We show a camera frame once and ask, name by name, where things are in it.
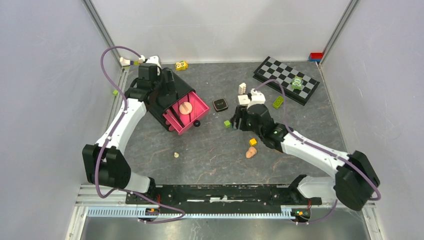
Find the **white cube box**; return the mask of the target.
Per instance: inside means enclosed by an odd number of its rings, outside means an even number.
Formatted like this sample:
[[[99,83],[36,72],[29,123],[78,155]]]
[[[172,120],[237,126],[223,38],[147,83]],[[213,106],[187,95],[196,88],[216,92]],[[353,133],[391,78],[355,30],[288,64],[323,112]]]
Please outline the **white cube box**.
[[[240,106],[248,106],[249,103],[251,102],[251,100],[250,100],[250,98],[247,94],[238,95],[237,99],[238,99],[238,104]]]

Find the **black makeup organizer box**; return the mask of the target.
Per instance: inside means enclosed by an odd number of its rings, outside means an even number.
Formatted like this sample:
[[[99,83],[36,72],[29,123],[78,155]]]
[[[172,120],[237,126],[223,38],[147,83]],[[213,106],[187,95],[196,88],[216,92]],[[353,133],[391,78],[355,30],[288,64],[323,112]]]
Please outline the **black makeup organizer box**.
[[[195,89],[168,67],[161,70],[158,80],[159,82],[156,83],[153,92],[149,95],[146,108],[168,131],[171,124],[167,123],[164,114],[183,97],[195,92]]]

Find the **beige makeup sponge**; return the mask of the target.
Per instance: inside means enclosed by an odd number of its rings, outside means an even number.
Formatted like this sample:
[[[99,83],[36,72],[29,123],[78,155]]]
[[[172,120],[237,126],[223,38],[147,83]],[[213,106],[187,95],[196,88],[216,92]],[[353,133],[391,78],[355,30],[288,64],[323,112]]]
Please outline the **beige makeup sponge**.
[[[247,159],[251,159],[252,157],[254,157],[254,156],[257,154],[257,152],[258,152],[258,150],[257,150],[255,147],[251,146],[251,147],[249,147],[249,148],[248,148],[248,150],[246,151],[246,153],[245,153],[245,157],[246,157]]]

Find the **black makeup brush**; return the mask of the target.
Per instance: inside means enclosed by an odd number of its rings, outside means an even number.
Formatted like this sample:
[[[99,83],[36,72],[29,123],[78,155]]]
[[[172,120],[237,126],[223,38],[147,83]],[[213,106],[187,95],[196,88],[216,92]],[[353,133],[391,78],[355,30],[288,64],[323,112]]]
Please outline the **black makeup brush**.
[[[182,122],[182,120],[181,120],[180,116],[177,114],[177,112],[176,112],[173,108],[171,108],[170,110],[171,110],[171,112],[172,112],[172,114],[173,114],[174,118],[176,119],[176,121],[179,123],[179,125],[180,125],[182,128],[184,128],[184,127],[185,127],[185,125],[184,125],[184,123]]]

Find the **round wooden disc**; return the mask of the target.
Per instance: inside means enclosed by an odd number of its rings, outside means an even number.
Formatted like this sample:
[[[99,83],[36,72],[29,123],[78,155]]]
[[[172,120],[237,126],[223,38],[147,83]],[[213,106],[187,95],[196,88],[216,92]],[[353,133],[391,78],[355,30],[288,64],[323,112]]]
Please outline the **round wooden disc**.
[[[178,110],[182,115],[190,115],[193,109],[193,105],[188,101],[184,101],[178,107]]]

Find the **pink top drawer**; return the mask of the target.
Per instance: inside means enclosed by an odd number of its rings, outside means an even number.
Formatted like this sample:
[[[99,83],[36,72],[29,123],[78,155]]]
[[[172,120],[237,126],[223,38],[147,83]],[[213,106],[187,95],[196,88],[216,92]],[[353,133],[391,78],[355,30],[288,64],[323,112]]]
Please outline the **pink top drawer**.
[[[173,103],[162,116],[167,130],[182,135],[191,127],[199,127],[201,119],[210,111],[209,106],[196,94],[190,91]]]

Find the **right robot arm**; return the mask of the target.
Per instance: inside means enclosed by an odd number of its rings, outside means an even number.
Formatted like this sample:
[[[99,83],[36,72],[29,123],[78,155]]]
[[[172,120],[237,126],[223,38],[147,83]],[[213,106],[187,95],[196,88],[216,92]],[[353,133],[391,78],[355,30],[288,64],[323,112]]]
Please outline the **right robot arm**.
[[[230,122],[235,129],[255,133],[266,147],[297,157],[327,174],[296,178],[288,191],[293,203],[302,204],[312,198],[334,199],[360,211],[366,202],[381,199],[380,180],[364,153],[338,151],[312,141],[291,127],[276,123],[264,104],[238,105]]]

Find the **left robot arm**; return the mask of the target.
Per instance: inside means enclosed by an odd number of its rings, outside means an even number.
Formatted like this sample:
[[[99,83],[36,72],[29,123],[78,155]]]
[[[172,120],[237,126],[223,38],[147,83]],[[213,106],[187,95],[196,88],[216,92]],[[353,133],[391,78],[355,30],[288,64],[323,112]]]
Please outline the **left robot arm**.
[[[124,157],[128,141],[137,124],[161,97],[175,97],[174,72],[158,63],[144,63],[138,67],[138,77],[124,91],[120,112],[95,144],[82,149],[87,180],[96,189],[138,192],[145,204],[157,198],[154,180],[132,171]]]

